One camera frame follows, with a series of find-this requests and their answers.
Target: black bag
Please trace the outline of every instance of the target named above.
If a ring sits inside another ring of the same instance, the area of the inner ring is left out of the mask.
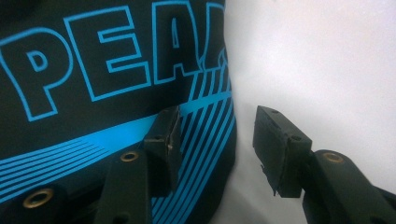
[[[0,212],[37,186],[73,199],[103,183],[179,105],[178,187],[152,220],[206,223],[234,163],[223,19],[223,1],[2,1]]]

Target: metal ring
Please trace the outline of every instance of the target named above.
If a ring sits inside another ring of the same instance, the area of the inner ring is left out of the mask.
[[[44,198],[35,200],[35,197],[39,195],[43,195]],[[23,207],[36,208],[38,206],[43,205],[44,203],[47,203],[52,197],[53,197],[53,189],[40,189],[34,192],[33,194],[29,195],[29,197],[27,197],[23,201]]]
[[[139,158],[139,153],[134,152],[134,151],[129,151],[129,152],[125,152],[124,154],[122,154],[122,156],[120,157],[122,161],[134,161],[137,158]]]
[[[332,161],[335,163],[341,163],[344,162],[344,159],[340,157],[339,155],[332,153],[332,152],[326,152],[323,153],[324,158],[326,158],[328,161]]]

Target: white surface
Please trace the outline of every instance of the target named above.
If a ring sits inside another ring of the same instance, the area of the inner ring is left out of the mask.
[[[251,146],[257,105],[396,193],[396,2],[227,0],[237,161],[212,223],[306,223],[273,197]]]

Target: white background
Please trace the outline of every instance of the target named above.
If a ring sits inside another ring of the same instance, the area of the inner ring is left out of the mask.
[[[396,2],[227,0],[225,39],[237,161],[212,223],[306,223],[301,200],[273,197],[252,148],[257,105],[352,159],[396,193]]]

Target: black fabric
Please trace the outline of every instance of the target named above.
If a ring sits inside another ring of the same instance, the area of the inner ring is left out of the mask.
[[[236,138],[224,2],[2,4],[0,212],[42,184],[73,198],[102,183],[110,156],[180,105],[179,189],[153,199],[153,220],[207,222]]]

